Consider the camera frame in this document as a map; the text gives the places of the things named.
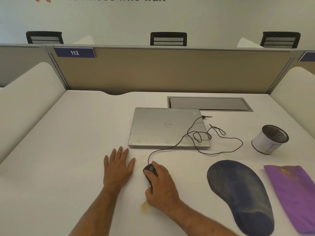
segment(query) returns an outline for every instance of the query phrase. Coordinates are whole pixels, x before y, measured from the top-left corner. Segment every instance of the office chair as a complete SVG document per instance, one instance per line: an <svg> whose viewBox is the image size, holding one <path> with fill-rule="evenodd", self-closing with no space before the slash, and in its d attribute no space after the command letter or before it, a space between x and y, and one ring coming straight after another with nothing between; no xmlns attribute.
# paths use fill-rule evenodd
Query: office chair
<svg viewBox="0 0 315 236"><path fill-rule="evenodd" d="M260 45L265 48L295 49L300 41L299 32L265 31Z"/></svg>
<svg viewBox="0 0 315 236"><path fill-rule="evenodd" d="M186 32L151 32L151 46L187 46Z"/></svg>
<svg viewBox="0 0 315 236"><path fill-rule="evenodd" d="M59 31L28 31L26 38L29 44L63 44L61 34Z"/></svg>

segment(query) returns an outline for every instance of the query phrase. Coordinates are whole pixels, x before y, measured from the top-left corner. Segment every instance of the black cable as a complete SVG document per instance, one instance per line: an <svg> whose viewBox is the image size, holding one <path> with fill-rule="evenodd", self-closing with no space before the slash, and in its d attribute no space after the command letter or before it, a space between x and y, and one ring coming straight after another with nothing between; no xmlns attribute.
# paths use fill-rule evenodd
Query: black cable
<svg viewBox="0 0 315 236"><path fill-rule="evenodd" d="M199 118L203 118L203 119L204 119L204 118L212 118L212 117L209 117L209 116L201 116L201 117L199 117ZM234 152L234 151L240 149L240 148L243 146L244 143L243 143L243 141L242 141L241 139L239 139L239 138L227 138L227 137L222 137L222 136L220 136L220 134L217 132L217 130L218 130L218 131L221 133L221 135L223 135L223 136L226 135L226 132L223 131L221 128L212 126L210 123L209 123L210 128L208 129L207 132L204 132L204 131L191 131L191 132L189 132L189 130L194 126L195 122L196 122L199 118L197 118L197 119L194 121L194 123L191 125L191 127L188 128L187 133L186 133L185 135L183 135L183 137L181 138L181 140L180 140L175 146L172 146L172 147L169 147L169 148L165 148L165 149L156 150L156 151L152 152L152 153L149 155L149 157L148 157L148 165L149 165L150 156L151 156L153 153L159 152L159 151L170 150L170 149L172 149L172 148L178 146L178 144L179 144L179 143L183 140L183 138L186 137L186 136L190 137L190 139L191 139L192 142L194 143L194 146L195 146L196 150L199 151L199 152L202 153L202 154L205 154L205 155L218 155L218 154L221 154L221 153L231 153L231 152ZM205 133L205 134L207 134L209 140L211 140L211 139L212 139L212 136L211 136L210 133L209 133L209 130L210 130L210 129L214 129L215 132L216 132L216 134L217 134L220 138L238 139L238 140L241 141L242 144L241 144L238 148L236 148L235 150L229 151L229 152L217 152L217 153L205 153L205 152L201 152L201 151L197 148L197 146L196 146L196 144L195 144L193 138L194 138L197 142L201 143L201 142L202 142L202 138L201 138L200 133ZM200 140L198 140L198 139L195 137L195 134L196 134L196 133L199 134Z"/></svg>

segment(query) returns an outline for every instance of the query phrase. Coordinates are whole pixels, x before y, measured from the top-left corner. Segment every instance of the white cylindrical container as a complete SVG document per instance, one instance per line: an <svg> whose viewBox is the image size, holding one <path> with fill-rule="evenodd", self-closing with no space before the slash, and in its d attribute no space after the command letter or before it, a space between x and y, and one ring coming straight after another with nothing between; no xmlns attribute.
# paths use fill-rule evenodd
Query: white cylindrical container
<svg viewBox="0 0 315 236"><path fill-rule="evenodd" d="M252 146L262 154L270 155L283 143L289 141L289 136L281 128L265 125L261 132L252 140Z"/></svg>

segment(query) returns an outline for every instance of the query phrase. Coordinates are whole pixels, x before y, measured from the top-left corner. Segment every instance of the desk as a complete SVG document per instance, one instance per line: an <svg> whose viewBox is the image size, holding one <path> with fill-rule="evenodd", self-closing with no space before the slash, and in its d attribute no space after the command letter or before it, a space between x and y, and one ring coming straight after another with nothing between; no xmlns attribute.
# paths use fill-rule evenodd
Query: desk
<svg viewBox="0 0 315 236"><path fill-rule="evenodd" d="M131 92L112 96L98 91L67 91L0 165L0 229L6 236L67 235L102 188L103 158L113 147L128 146L136 107L166 108L167 96L243 97L254 112L202 112L204 123L244 141L238 151L206 156L195 150L156 153L181 199L192 208L244 235L227 204L207 182L207 170L223 159L252 168L264 183L275 218L273 235L298 235L263 170L263 165L301 165L315 180L315 141L269 95ZM251 140L265 124L284 129L290 140L272 155L258 153ZM236 139L213 134L209 152L233 150ZM185 235L157 210L141 207L148 181L142 173L152 149L131 149L132 178L121 191L110 235Z"/></svg>

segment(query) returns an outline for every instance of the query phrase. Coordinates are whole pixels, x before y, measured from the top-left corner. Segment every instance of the hand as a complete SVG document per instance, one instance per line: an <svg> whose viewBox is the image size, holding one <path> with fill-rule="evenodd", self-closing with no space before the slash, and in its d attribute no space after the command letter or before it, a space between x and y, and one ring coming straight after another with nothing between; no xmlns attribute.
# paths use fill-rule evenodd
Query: hand
<svg viewBox="0 0 315 236"><path fill-rule="evenodd" d="M122 187L128 182L132 175L136 159L132 158L126 167L126 159L128 156L128 148L123 152L123 148L120 146L117 153L116 149L113 149L109 158L106 155L104 158L104 188L110 192L119 193Z"/></svg>
<svg viewBox="0 0 315 236"><path fill-rule="evenodd" d="M154 189L153 193L151 187L146 190L146 198L149 205L168 215L171 211L181 206L183 202L179 198L175 183L168 170L155 161L152 162L152 165L158 177L151 171L144 171Z"/></svg>

